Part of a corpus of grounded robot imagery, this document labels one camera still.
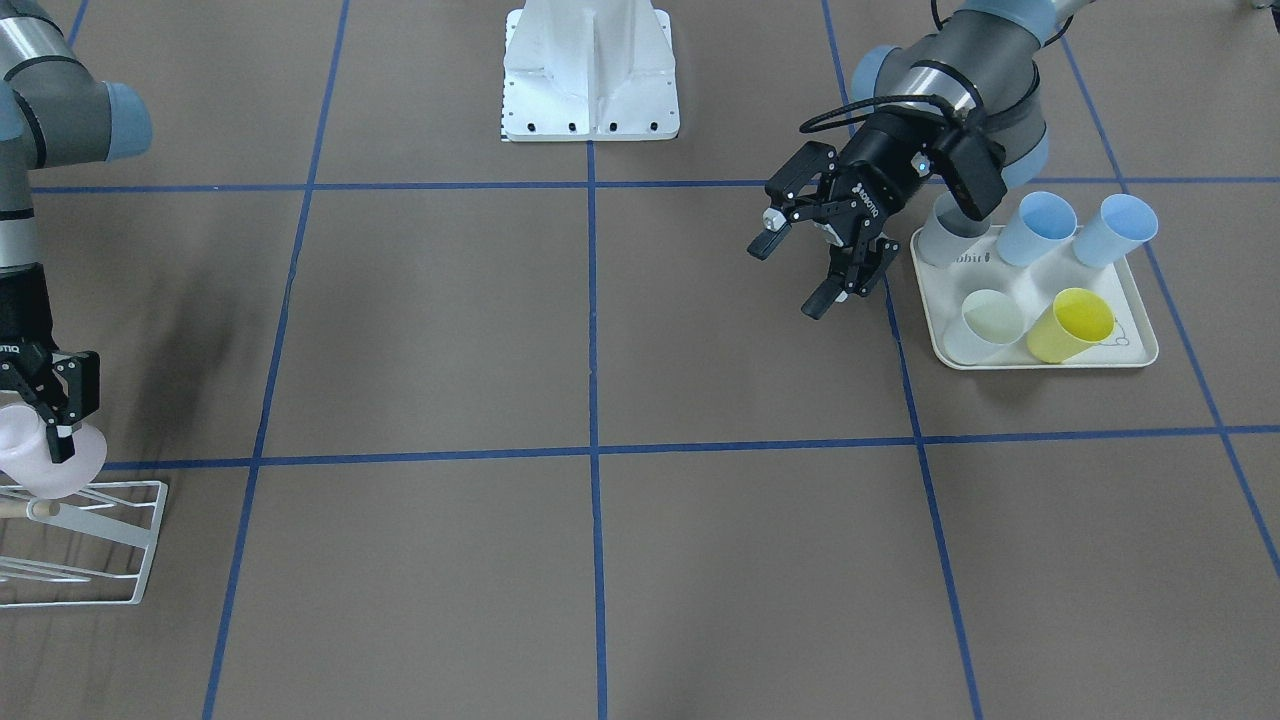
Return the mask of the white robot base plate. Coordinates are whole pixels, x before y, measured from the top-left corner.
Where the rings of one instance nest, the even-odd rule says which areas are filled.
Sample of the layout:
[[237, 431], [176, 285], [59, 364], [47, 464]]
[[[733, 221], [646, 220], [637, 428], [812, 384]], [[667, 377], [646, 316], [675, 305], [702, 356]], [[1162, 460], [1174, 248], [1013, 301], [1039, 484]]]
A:
[[527, 1], [504, 28], [503, 141], [678, 136], [671, 17], [653, 3]]

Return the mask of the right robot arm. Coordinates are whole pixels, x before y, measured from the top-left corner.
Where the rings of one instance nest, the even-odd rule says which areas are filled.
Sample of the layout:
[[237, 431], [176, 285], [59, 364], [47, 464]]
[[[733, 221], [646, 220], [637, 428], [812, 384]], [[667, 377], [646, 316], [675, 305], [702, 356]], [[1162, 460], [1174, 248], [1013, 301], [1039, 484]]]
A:
[[136, 158], [152, 140], [150, 111], [131, 86], [95, 79], [38, 3], [3, 3], [3, 389], [36, 411], [56, 465], [78, 455], [77, 428], [99, 409], [100, 359], [54, 340], [29, 177]]

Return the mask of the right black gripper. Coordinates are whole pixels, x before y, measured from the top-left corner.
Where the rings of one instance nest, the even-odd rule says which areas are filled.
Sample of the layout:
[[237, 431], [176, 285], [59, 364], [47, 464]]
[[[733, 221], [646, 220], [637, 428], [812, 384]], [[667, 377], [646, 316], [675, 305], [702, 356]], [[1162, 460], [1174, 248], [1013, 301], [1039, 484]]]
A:
[[72, 352], [52, 338], [44, 270], [4, 272], [1, 279], [3, 389], [17, 392], [44, 416], [52, 464], [76, 456], [73, 434], [100, 407], [100, 356]]

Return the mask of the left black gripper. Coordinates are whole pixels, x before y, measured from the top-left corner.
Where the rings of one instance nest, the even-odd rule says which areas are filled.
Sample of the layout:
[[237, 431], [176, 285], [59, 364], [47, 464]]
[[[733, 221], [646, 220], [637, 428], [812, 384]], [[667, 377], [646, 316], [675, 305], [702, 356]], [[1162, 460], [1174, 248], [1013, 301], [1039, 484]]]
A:
[[1009, 190], [1006, 158], [977, 119], [876, 111], [842, 149], [808, 141], [765, 182], [771, 205], [748, 254], [764, 261], [795, 225], [822, 227], [829, 236], [828, 272], [801, 306], [820, 320], [845, 291], [872, 291], [884, 278], [901, 249], [884, 236], [884, 224], [928, 178], [942, 178], [963, 211], [979, 220]]

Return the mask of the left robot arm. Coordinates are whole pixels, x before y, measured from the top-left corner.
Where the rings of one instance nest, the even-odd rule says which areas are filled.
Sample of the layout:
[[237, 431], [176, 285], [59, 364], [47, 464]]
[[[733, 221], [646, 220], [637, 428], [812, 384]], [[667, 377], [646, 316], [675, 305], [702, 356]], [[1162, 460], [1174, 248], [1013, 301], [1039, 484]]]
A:
[[884, 225], [929, 178], [945, 182], [963, 217], [986, 222], [1046, 164], [1036, 54], [1080, 9], [1079, 1], [965, 1], [914, 45], [868, 53], [849, 104], [800, 128], [847, 127], [850, 140], [841, 149], [808, 141], [765, 182], [771, 204], [750, 255], [764, 260], [795, 225], [818, 225], [829, 265], [803, 313], [819, 319], [884, 278], [900, 250]]

